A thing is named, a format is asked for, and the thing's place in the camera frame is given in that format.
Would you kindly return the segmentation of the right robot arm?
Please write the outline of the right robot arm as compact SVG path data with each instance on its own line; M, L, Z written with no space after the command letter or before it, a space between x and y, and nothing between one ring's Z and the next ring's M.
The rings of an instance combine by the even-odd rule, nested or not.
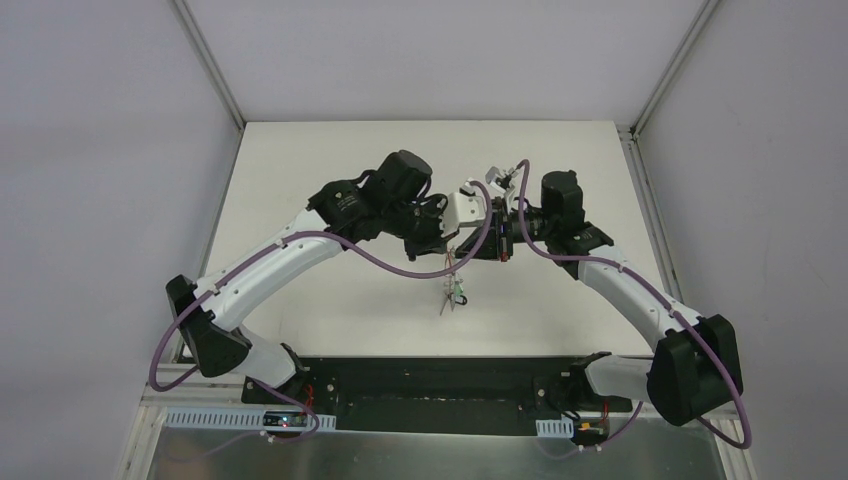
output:
M638 273L612 238L587 220L575 172L545 174L540 201L532 206L528 167L492 169L487 181L498 195L491 200L470 185L450 194L442 222L450 234L473 228L456 251L461 259L506 261L517 243L528 245L607 301L650 347L651 358L600 353L586 359L567 384L572 404L590 410L611 396L646 402L675 426L726 404L742 412L744 383L731 322L702 315Z

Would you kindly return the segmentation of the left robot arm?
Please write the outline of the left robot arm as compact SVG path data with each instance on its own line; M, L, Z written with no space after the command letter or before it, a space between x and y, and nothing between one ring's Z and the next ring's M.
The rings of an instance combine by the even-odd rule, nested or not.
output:
M253 373L279 403L297 402L305 378L293 353L249 332L245 318L310 268L382 233L403 240L409 259L444 252L449 198L430 193L431 176L431 167L417 155L392 152L377 169L325 184L274 237L223 271L169 280L170 330L189 347L194 371L207 378Z

